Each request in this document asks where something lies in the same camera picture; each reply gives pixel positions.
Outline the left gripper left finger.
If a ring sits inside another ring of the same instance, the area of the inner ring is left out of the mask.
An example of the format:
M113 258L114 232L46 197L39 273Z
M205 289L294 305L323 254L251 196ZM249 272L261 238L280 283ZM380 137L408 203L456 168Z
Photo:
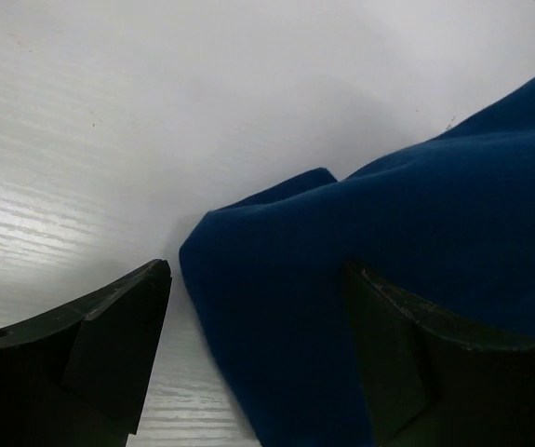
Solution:
M0 446L124 446L136 434L171 286L167 261L0 328Z

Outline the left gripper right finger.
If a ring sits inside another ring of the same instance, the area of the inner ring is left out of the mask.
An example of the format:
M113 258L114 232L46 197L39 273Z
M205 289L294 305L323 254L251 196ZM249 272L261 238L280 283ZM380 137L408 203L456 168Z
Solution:
M461 317L360 264L341 274L379 446L535 446L535 339Z

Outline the navy blue t shirt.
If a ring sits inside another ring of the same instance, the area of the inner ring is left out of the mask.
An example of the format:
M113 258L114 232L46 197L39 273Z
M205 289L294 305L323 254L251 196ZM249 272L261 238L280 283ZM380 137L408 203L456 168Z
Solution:
M535 78L342 181L313 169L213 210L185 240L185 288L264 446L373 442L340 296L348 261L535 337Z

